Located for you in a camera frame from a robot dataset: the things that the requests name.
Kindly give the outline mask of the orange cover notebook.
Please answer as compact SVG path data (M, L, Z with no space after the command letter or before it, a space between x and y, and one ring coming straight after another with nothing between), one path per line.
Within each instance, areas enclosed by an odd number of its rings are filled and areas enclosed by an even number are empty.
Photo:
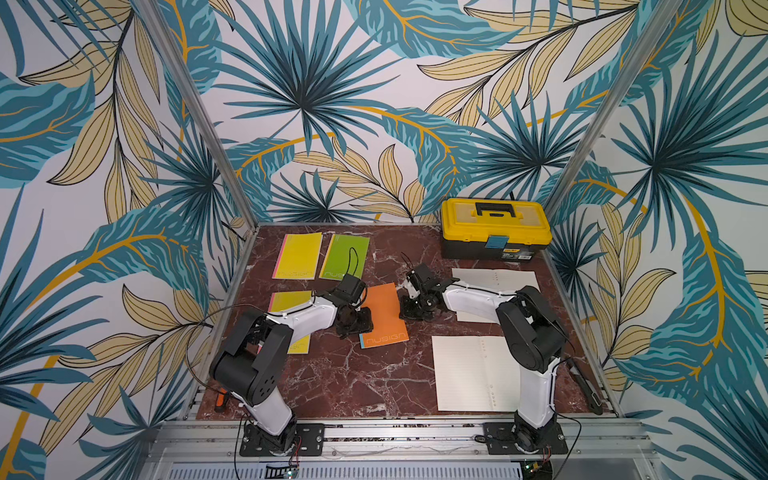
M373 330L360 335L362 349L388 346L409 340L394 283L370 287L363 303L371 311Z

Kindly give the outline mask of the green cover notebook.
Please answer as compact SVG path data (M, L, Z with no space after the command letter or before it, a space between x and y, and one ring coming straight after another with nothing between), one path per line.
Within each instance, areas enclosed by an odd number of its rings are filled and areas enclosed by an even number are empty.
M346 274L361 278L370 240L362 236L334 234L321 268L320 278L341 280Z

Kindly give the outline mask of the yellow notebook pink spine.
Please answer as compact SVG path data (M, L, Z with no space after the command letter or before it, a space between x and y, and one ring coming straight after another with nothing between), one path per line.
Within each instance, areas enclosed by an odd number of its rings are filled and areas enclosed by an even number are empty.
M316 276L323 234L286 234L272 274L277 280L312 280Z

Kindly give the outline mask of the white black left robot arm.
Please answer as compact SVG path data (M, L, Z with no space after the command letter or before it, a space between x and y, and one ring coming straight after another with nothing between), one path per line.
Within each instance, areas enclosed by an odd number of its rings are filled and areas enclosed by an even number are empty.
M243 404L274 450L287 450L296 431L296 416L278 390L288 350L312 333L335 326L341 327L343 337L370 333L371 310L344 304L330 294L276 313L251 308L210 362L210 377Z

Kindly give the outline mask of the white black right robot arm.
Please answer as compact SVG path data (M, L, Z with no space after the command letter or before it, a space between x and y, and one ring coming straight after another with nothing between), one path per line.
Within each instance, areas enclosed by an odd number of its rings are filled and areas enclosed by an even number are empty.
M429 321L438 310L498 320L512 358L522 368L520 404L512 424L514 444L530 454L555 449L559 435L555 381L569 338L540 291L528 285L514 293L498 292L456 278L413 278L410 283L416 294L399 297L403 320Z

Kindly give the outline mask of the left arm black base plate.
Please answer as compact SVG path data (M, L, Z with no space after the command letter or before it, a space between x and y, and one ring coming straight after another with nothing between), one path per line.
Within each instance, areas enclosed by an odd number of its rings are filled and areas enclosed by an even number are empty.
M318 457L322 454L325 425L290 423L280 435L271 435L254 424L246 424L238 454L243 457Z

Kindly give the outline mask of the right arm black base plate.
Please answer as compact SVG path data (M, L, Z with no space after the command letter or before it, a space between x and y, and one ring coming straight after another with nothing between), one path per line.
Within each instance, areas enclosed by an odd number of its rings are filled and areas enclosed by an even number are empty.
M483 424L490 455L566 454L568 446L560 425L552 420L541 428L525 423L487 422Z

